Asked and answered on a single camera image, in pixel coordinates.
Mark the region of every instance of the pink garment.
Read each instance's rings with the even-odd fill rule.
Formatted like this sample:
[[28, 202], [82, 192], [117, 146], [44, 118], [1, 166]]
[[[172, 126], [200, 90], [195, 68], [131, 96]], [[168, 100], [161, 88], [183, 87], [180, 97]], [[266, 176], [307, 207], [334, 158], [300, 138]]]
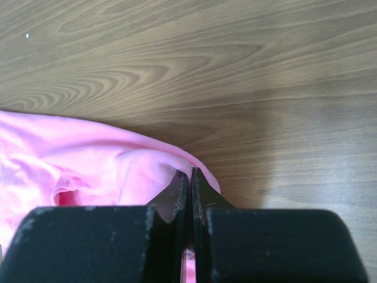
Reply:
[[[36, 206], [144, 205], [176, 169], [191, 178], [198, 159], [158, 140], [104, 124], [0, 111], [0, 245], [5, 253]], [[188, 282], [194, 263], [188, 262]]]

